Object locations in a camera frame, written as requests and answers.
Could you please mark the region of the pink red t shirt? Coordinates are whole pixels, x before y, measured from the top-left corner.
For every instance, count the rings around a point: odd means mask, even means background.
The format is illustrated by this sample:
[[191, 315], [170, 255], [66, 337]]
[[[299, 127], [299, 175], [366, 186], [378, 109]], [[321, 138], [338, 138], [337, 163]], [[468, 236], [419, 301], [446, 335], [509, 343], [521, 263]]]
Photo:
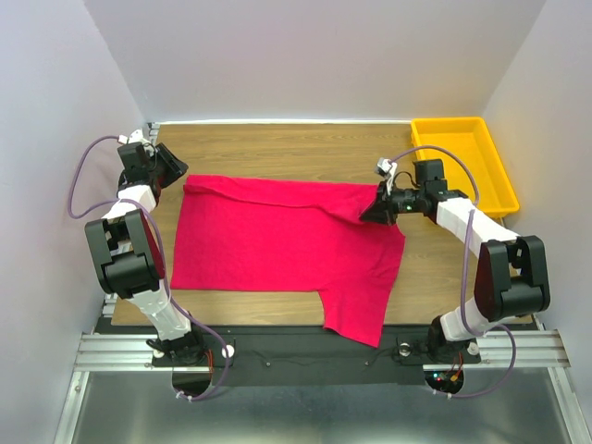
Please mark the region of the pink red t shirt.
[[405, 238], [361, 220], [375, 186], [192, 175], [183, 190], [173, 289], [314, 291], [326, 328], [379, 344]]

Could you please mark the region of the yellow plastic tray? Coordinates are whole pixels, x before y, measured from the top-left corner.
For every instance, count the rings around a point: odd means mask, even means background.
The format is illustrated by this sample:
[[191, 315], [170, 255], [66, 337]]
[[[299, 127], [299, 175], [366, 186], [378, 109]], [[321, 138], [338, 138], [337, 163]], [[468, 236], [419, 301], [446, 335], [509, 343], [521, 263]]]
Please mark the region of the yellow plastic tray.
[[483, 118], [415, 118], [411, 122], [411, 138], [413, 146], [426, 147], [416, 152], [417, 159], [441, 159], [449, 187], [473, 198], [473, 186], [459, 163], [432, 147], [450, 151], [467, 166], [480, 193], [477, 208], [488, 216], [504, 218], [520, 210], [510, 178]]

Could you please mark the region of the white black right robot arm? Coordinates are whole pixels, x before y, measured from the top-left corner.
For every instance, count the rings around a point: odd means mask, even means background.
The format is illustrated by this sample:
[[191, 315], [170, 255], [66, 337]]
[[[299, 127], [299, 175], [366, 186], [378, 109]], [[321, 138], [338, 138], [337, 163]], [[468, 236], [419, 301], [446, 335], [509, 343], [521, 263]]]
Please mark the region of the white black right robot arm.
[[414, 171], [414, 186], [401, 189], [395, 184], [396, 163], [379, 159], [376, 172], [382, 181], [360, 218], [392, 226], [400, 215], [421, 214], [461, 240], [465, 254], [475, 255], [474, 289], [463, 290], [459, 307], [432, 321], [425, 339], [430, 358], [446, 361], [504, 321], [549, 308], [545, 246], [537, 236], [506, 229], [464, 192], [450, 189], [441, 160], [417, 161]]

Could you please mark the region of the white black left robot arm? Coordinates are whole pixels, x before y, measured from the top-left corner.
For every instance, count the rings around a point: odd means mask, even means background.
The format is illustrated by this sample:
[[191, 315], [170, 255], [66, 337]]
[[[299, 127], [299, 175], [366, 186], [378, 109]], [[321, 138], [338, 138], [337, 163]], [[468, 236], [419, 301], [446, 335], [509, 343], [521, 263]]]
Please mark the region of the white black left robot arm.
[[172, 366], [198, 364], [205, 356], [203, 334], [167, 292], [165, 259], [149, 215], [161, 191], [183, 177], [188, 166], [163, 143], [123, 139], [117, 148], [123, 170], [117, 199], [101, 218], [87, 223], [85, 236], [102, 289], [134, 305], [156, 329], [147, 345]]

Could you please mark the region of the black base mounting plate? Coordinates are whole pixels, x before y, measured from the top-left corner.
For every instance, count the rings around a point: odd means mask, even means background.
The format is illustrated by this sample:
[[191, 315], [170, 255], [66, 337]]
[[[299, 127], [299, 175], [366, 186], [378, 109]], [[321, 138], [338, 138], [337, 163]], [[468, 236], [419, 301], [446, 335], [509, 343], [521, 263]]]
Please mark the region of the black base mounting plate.
[[172, 368], [176, 385], [189, 385], [197, 368], [223, 387], [422, 385], [424, 366], [443, 371], [480, 361], [473, 340], [447, 342], [428, 326], [389, 326], [378, 347], [320, 327], [233, 327], [222, 342], [195, 330], [177, 344], [150, 339], [155, 367]]

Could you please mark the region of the aluminium frame rail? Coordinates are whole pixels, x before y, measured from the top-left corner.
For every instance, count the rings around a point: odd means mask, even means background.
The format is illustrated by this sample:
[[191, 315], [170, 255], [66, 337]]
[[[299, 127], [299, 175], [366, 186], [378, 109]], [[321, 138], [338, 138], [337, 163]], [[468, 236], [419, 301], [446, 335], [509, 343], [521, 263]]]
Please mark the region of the aluminium frame rail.
[[[516, 331], [516, 368], [552, 368], [570, 365], [558, 331]], [[177, 371], [203, 372], [203, 365], [166, 364], [154, 356], [146, 344], [149, 335], [83, 335], [80, 339], [74, 369], [78, 372]], [[510, 340], [504, 333], [491, 332], [476, 340], [472, 347], [477, 355], [463, 359], [463, 367], [501, 369], [512, 355]]]

